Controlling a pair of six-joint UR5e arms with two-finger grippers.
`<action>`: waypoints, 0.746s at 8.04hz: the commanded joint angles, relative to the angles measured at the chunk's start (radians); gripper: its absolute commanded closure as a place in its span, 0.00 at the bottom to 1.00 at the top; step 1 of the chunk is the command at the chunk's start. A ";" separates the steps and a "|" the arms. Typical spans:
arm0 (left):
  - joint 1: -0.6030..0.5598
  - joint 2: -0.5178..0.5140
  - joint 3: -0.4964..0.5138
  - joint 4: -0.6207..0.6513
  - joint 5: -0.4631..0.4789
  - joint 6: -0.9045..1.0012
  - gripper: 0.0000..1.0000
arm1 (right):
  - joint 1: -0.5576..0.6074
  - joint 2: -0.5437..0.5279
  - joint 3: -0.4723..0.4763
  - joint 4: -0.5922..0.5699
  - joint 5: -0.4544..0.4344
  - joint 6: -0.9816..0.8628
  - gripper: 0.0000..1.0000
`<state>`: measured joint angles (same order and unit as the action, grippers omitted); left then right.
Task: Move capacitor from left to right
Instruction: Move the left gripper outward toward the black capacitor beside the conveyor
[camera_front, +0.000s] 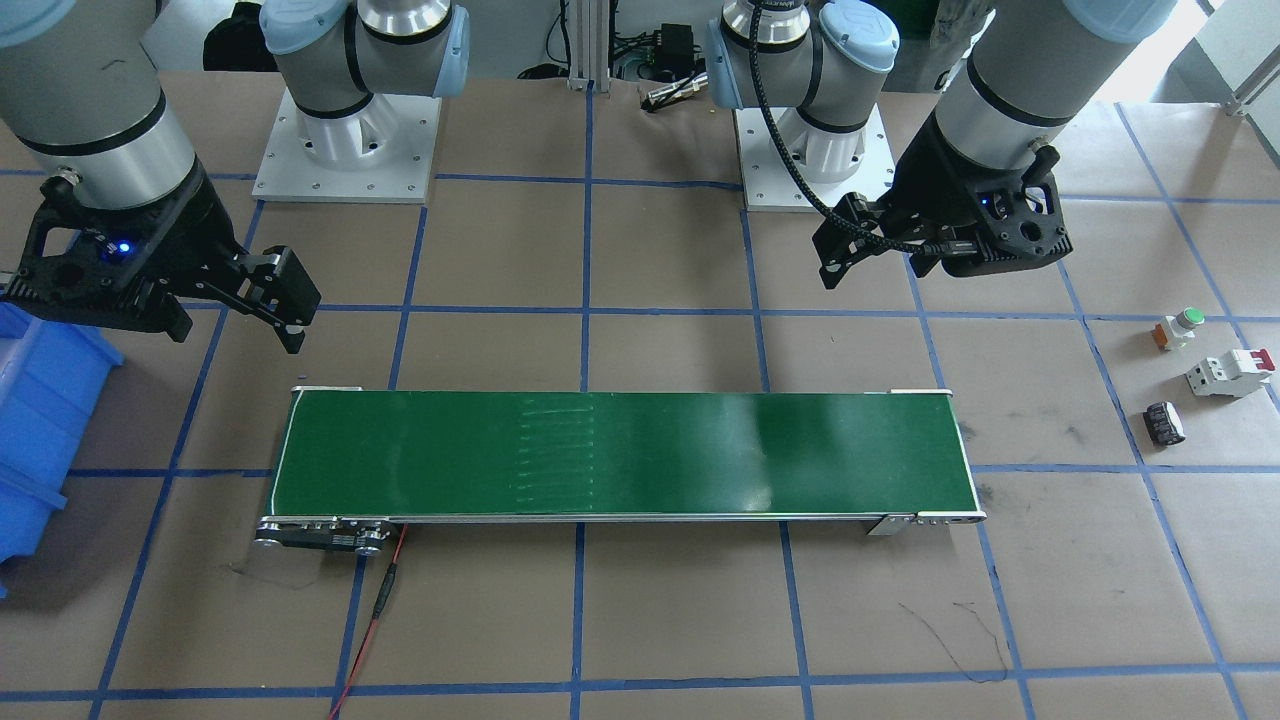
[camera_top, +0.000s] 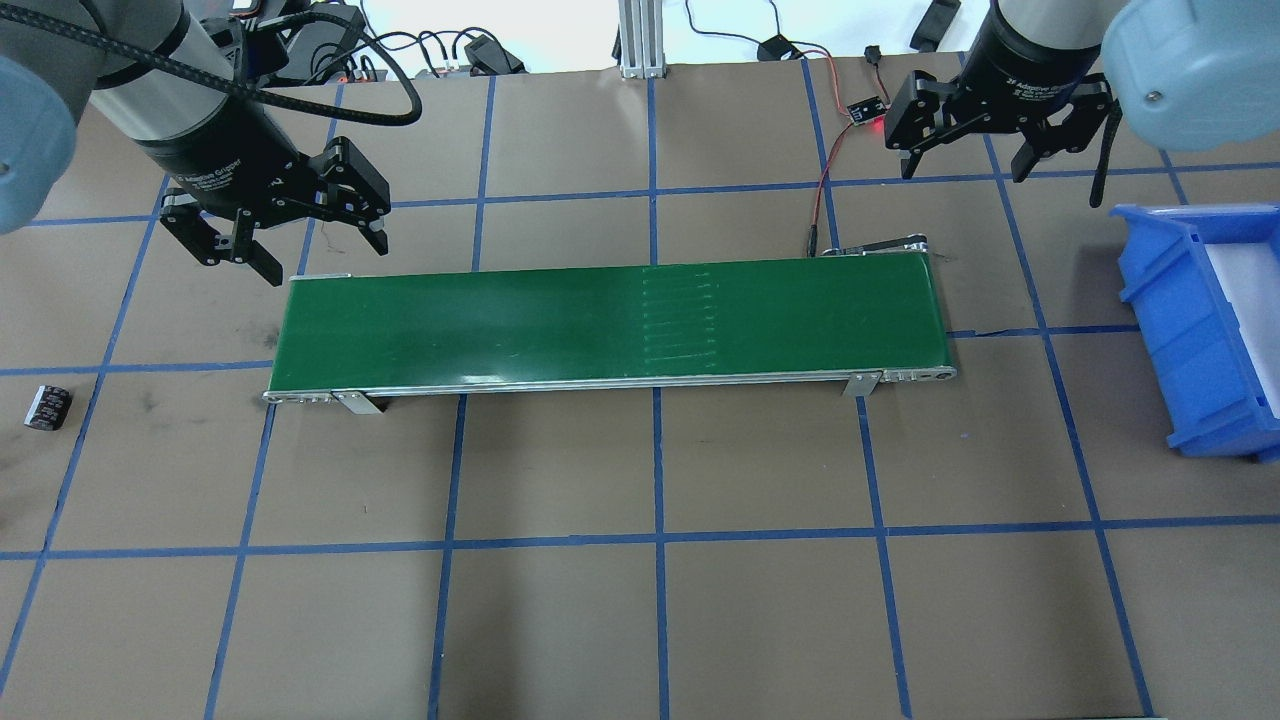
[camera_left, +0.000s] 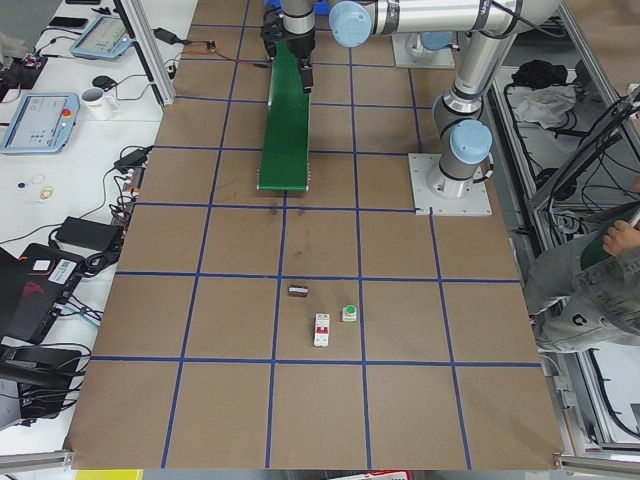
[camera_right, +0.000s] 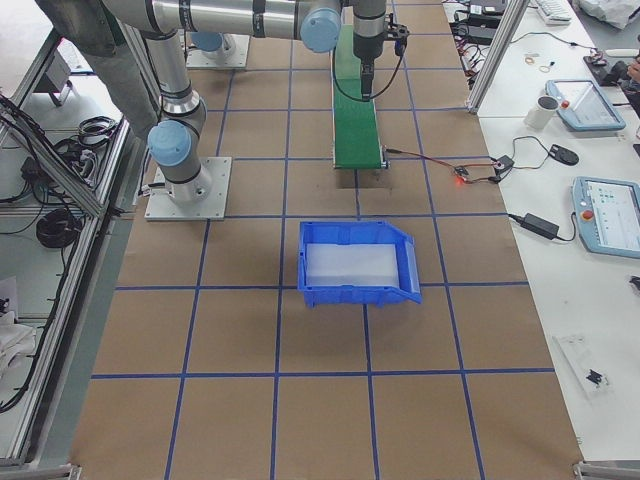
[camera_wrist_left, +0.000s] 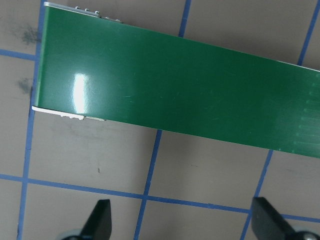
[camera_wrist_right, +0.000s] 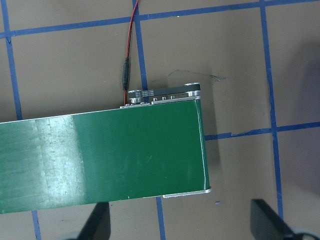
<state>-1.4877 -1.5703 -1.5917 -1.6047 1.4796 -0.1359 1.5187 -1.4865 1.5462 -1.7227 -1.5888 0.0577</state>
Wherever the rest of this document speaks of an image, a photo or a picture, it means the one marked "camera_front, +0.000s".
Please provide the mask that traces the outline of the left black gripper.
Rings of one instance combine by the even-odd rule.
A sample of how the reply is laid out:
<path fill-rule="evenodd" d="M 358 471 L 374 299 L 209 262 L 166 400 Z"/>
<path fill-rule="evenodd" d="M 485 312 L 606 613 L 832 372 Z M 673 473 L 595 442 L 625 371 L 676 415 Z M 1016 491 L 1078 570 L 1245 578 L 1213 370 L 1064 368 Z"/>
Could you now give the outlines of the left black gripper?
<path fill-rule="evenodd" d="M 1059 159 L 1057 149 L 1046 143 L 1011 170 L 979 167 L 928 119 L 881 200 L 846 193 L 813 234 L 823 286 L 835 290 L 854 264 L 901 250 L 897 240 L 951 246 L 941 258 L 913 255 L 919 277 L 936 265 L 954 277 L 975 277 L 1059 261 L 1073 251 L 1052 173 Z M 888 238 L 877 234 L 878 228 Z"/>

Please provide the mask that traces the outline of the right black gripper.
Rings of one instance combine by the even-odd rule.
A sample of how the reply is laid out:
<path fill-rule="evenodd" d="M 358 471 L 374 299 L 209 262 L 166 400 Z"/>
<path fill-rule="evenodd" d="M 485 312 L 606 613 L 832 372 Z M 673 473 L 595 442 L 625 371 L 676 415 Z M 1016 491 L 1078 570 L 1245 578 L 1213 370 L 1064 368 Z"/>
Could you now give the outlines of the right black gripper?
<path fill-rule="evenodd" d="M 292 249 L 244 254 L 204 167 L 132 209 L 88 208 L 70 172 L 49 177 L 3 301 L 44 320 L 186 340 L 182 297 L 225 304 L 269 324 L 296 355 L 321 293 Z"/>

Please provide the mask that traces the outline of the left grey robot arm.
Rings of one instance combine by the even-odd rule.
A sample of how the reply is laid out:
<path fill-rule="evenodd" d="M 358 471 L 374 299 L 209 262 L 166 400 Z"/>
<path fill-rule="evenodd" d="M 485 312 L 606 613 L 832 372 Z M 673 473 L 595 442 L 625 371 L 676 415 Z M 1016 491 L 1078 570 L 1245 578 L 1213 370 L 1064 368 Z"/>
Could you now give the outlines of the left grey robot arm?
<path fill-rule="evenodd" d="M 864 1 L 727 1 L 707 32 L 710 95 L 762 111 L 771 146 L 823 218 L 812 237 L 835 288 L 858 263 L 905 254 L 916 277 L 1028 272 L 1071 252 L 1055 138 L 1170 1 L 1005 1 L 900 154 L 888 188 L 815 191 L 854 165 L 900 37 Z"/>

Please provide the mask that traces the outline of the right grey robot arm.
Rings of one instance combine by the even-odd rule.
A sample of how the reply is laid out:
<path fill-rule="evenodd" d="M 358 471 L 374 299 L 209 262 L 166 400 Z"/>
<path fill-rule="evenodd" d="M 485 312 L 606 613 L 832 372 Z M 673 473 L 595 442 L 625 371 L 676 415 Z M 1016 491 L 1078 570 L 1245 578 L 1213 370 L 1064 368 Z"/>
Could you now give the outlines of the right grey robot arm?
<path fill-rule="evenodd" d="M 151 1 L 5 1 L 3 120 L 46 170 L 3 301 L 50 322 L 164 333 L 182 299 L 270 325 L 297 354 L 321 295 L 285 246 L 236 237 L 143 45 Z M 462 92 L 470 17 L 454 1 L 268 1 L 285 81 L 257 199 L 417 202 L 439 101 Z"/>

